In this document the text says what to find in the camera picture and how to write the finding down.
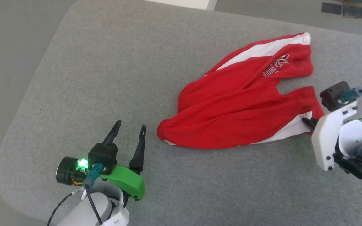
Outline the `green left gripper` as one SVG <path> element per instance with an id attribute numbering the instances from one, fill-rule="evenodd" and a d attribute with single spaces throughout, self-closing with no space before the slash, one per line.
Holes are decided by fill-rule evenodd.
<path id="1" fill-rule="evenodd" d="M 122 121 L 117 120 L 109 131 L 102 144 L 112 146 L 119 133 Z M 92 164 L 86 159 L 77 159 L 66 156 L 59 163 L 56 170 L 56 181 L 68 186 L 84 186 L 97 188 L 98 179 L 104 179 L 113 186 L 117 186 L 129 198 L 142 200 L 145 195 L 145 182 L 140 176 L 144 167 L 146 125 L 143 124 L 139 133 L 139 142 L 134 156 L 129 162 L 129 168 L 115 166 L 111 172 L 101 163 Z"/>

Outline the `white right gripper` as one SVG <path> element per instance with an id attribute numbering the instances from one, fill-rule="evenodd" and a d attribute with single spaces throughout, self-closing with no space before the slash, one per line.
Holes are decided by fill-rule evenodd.
<path id="1" fill-rule="evenodd" d="M 302 118 L 303 124 L 309 130 L 311 142 L 316 157 L 317 165 L 324 171 L 335 167 L 333 154 L 336 153 L 335 146 L 343 126 L 343 122 L 357 113 L 357 102 L 347 104 L 319 120 L 315 118 Z"/>

